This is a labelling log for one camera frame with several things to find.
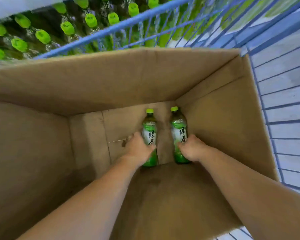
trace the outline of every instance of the person's right hand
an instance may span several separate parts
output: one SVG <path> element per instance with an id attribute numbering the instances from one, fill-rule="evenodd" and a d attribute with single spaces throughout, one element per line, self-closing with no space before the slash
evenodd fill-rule
<path id="1" fill-rule="evenodd" d="M 184 157 L 190 161 L 196 162 L 204 156 L 205 151 L 209 148 L 203 141 L 194 134 L 190 135 L 185 143 L 178 143 L 178 147 Z"/>

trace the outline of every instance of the forearm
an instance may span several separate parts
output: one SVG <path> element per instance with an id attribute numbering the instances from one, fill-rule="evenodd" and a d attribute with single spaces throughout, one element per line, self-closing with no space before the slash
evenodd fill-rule
<path id="1" fill-rule="evenodd" d="M 25 239 L 100 239 L 110 237 L 136 166 L 121 160 L 37 225 Z"/>
<path id="2" fill-rule="evenodd" d="M 300 194 L 214 148 L 200 162 L 255 240 L 300 237 Z"/>

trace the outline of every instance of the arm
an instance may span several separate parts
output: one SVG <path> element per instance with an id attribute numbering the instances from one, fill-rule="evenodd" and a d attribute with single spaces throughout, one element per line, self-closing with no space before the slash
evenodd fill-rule
<path id="1" fill-rule="evenodd" d="M 136 132 L 126 149 L 127 154 L 103 177 L 93 181 L 18 240 L 109 239 L 130 180 L 155 145 L 145 145 L 140 133 Z"/>
<path id="2" fill-rule="evenodd" d="M 179 144 L 183 155 L 211 174 L 255 240 L 300 239 L 300 194 L 204 144 L 195 135 Z"/>

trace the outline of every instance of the person's left hand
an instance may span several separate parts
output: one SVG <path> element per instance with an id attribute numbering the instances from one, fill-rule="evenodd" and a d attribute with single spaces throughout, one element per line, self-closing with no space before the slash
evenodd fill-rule
<path id="1" fill-rule="evenodd" d="M 146 145 L 140 132 L 135 132 L 129 137 L 125 147 L 127 153 L 122 157 L 122 160 L 127 161 L 133 166 L 140 167 L 149 159 L 156 145 Z"/>

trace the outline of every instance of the hand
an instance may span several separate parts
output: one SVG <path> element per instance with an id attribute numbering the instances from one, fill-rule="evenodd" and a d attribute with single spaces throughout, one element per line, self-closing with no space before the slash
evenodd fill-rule
<path id="1" fill-rule="evenodd" d="M 184 157 L 196 162 L 204 156 L 206 149 L 210 148 L 194 134 L 190 135 L 185 143 L 178 143 L 178 147 Z"/>
<path id="2" fill-rule="evenodd" d="M 127 153 L 122 159 L 133 166 L 140 167 L 149 159 L 155 148 L 156 145 L 154 144 L 146 145 L 140 132 L 135 132 L 129 137 L 128 143 L 126 144 Z"/>

